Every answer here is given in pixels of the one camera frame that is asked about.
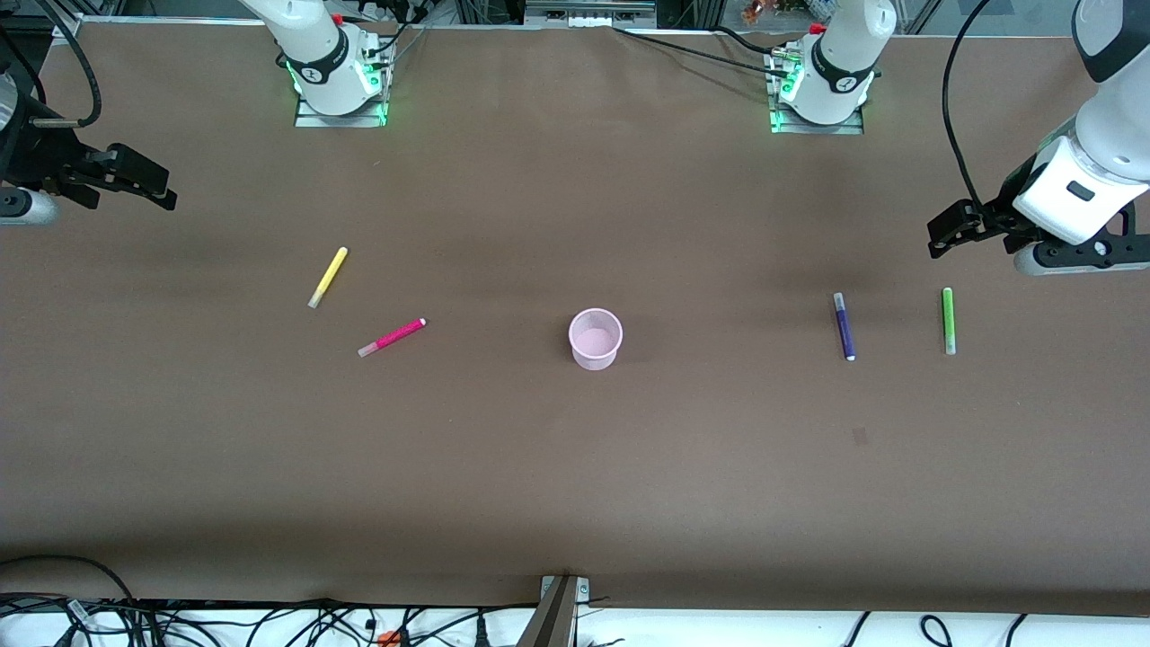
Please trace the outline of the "yellow marker pen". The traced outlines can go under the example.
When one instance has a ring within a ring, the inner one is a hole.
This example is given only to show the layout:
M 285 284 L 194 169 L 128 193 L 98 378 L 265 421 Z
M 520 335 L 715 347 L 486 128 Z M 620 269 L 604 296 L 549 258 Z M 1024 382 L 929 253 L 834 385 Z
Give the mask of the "yellow marker pen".
M 307 306 L 312 308 L 312 310 L 316 310 L 316 308 L 322 303 L 322 299 L 324 299 L 327 292 L 332 286 L 334 279 L 336 279 L 336 276 L 340 274 L 342 264 L 345 262 L 345 259 L 348 259 L 348 247 L 342 246 L 340 249 L 336 251 L 334 254 L 334 257 L 329 262 L 329 265 L 327 265 L 317 286 L 312 292 L 307 302 Z

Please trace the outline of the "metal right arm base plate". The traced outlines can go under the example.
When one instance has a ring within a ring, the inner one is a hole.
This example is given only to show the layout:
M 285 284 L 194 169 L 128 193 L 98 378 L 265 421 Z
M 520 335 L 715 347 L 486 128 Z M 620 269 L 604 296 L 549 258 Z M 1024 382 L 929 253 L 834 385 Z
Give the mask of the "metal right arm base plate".
M 298 93 L 297 128 L 384 128 L 394 74 L 394 45 L 377 34 L 343 32 L 336 48 L 310 62 L 288 61 Z

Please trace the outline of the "pink marker pen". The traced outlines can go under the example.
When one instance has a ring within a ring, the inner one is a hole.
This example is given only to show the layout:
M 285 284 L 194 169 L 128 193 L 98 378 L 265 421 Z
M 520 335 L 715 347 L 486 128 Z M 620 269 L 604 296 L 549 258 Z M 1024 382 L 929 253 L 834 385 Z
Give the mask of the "pink marker pen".
M 411 319 L 409 323 L 406 323 L 402 326 L 394 329 L 394 331 L 388 332 L 386 336 L 381 336 L 378 339 L 373 340 L 373 342 L 365 345 L 365 347 L 356 351 L 356 354 L 361 359 L 368 357 L 375 352 L 388 348 L 390 345 L 399 342 L 408 336 L 415 334 L 420 331 L 420 329 L 427 328 L 427 323 L 428 321 L 425 318 Z

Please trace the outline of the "pink mesh pen holder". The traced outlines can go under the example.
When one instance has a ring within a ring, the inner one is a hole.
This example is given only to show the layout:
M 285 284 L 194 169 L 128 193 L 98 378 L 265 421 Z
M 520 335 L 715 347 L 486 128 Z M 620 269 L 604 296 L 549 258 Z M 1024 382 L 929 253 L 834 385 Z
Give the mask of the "pink mesh pen holder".
M 572 357 L 586 371 L 603 371 L 615 363 L 623 339 L 621 321 L 604 308 L 578 311 L 568 328 Z

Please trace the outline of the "aluminium profile bracket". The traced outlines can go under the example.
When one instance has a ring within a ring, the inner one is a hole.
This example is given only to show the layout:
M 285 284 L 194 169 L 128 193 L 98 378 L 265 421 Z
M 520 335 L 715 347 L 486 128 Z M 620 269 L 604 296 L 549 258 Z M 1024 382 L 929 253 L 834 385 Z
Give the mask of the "aluminium profile bracket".
M 526 624 L 515 647 L 575 647 L 578 639 L 578 607 L 590 602 L 586 577 L 545 576 L 540 601 Z

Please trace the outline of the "brown table cover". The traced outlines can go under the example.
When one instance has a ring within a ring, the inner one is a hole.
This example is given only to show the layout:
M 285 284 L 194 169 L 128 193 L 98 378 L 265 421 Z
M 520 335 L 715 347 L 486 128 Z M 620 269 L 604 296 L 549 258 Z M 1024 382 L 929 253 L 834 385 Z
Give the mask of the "brown table cover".
M 293 126 L 261 25 L 79 40 L 82 139 L 178 206 L 0 226 L 0 560 L 141 598 L 569 572 L 632 607 L 1150 614 L 1150 270 L 929 259 L 946 40 L 888 45 L 859 137 L 773 134 L 756 74 L 601 28 L 428 31 L 377 129 Z M 603 371 L 586 308 L 624 328 Z

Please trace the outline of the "purple marker pen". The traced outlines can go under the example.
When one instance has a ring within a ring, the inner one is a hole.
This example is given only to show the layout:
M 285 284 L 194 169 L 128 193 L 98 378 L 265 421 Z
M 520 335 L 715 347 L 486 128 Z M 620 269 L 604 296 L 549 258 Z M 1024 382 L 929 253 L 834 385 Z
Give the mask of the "purple marker pen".
M 843 295 L 842 292 L 834 292 L 833 305 L 835 308 L 836 324 L 843 356 L 845 356 L 845 360 L 849 361 L 849 363 L 852 363 L 852 361 L 857 360 L 857 349 L 854 348 L 854 336 L 852 334 L 852 328 L 849 319 L 845 295 Z

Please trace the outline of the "silver aluminium frame rail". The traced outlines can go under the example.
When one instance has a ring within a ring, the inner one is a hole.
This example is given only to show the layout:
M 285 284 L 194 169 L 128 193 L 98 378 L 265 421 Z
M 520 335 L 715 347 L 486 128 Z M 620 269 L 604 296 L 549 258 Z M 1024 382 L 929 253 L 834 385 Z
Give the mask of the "silver aluminium frame rail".
M 522 15 L 526 26 L 658 28 L 656 0 L 523 0 Z

